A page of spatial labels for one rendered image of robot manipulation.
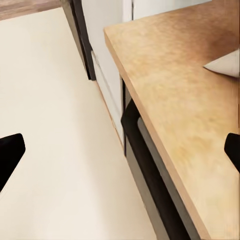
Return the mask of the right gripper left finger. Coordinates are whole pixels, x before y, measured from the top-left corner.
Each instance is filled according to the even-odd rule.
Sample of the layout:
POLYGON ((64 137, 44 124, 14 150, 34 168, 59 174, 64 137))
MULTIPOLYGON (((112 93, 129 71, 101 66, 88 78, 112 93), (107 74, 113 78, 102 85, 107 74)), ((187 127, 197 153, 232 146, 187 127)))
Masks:
POLYGON ((25 152, 21 133, 0 138, 0 193, 25 152))

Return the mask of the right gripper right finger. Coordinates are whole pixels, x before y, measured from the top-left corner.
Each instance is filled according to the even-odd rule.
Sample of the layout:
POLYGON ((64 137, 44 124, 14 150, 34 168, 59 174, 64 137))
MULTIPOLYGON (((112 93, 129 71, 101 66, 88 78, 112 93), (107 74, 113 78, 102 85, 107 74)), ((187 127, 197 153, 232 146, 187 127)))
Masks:
POLYGON ((227 135, 224 151, 240 173, 240 135, 229 133, 227 135))

